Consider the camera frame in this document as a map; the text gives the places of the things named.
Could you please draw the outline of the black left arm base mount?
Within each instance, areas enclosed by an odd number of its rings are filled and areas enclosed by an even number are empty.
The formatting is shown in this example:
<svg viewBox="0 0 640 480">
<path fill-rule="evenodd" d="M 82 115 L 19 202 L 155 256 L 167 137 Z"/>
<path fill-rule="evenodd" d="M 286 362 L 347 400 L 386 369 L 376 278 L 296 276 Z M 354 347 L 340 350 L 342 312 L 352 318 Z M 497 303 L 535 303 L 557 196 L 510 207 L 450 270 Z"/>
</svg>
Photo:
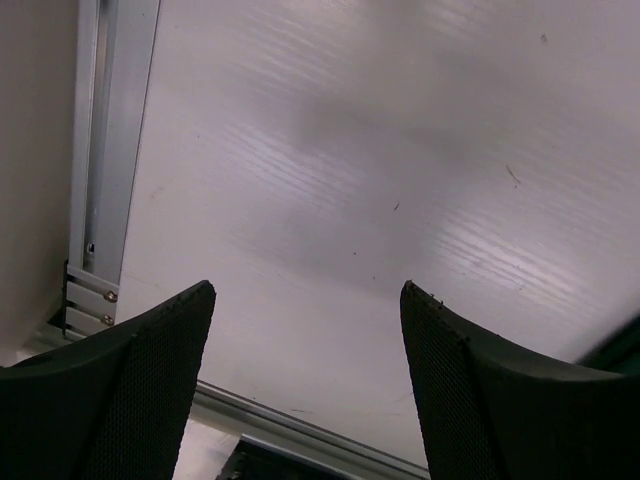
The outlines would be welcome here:
<svg viewBox="0 0 640 480">
<path fill-rule="evenodd" d="M 243 435 L 218 480 L 347 480 L 353 476 L 319 461 Z"/>
</svg>

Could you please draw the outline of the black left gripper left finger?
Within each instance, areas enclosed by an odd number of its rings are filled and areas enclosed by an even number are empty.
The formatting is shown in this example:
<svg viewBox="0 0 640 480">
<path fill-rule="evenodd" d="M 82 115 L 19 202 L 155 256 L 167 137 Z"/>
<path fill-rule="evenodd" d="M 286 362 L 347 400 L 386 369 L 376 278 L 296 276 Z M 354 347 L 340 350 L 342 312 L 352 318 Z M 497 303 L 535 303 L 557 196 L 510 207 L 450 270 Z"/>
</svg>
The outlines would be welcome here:
<svg viewBox="0 0 640 480">
<path fill-rule="evenodd" d="M 170 479 L 216 293 L 151 310 L 1 370 L 4 479 Z"/>
</svg>

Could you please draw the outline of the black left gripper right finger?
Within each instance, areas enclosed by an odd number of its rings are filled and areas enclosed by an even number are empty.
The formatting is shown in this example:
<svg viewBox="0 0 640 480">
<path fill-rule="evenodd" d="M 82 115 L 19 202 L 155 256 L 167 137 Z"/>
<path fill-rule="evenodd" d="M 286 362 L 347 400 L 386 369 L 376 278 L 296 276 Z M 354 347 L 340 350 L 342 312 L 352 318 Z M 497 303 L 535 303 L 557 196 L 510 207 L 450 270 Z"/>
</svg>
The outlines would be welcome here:
<svg viewBox="0 0 640 480">
<path fill-rule="evenodd" d="M 639 379 L 515 344 L 407 282 L 401 330 L 434 479 L 635 479 Z"/>
</svg>

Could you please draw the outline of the dark green cloth placemat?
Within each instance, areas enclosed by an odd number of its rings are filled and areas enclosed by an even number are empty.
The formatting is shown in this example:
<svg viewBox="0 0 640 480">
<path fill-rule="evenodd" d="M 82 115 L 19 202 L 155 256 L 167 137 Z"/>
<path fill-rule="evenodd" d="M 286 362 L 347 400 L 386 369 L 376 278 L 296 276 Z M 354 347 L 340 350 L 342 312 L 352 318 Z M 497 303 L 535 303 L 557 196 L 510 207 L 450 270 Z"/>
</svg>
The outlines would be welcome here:
<svg viewBox="0 0 640 480">
<path fill-rule="evenodd" d="M 640 319 L 636 316 L 585 354 L 578 364 L 624 375 L 639 373 Z"/>
</svg>

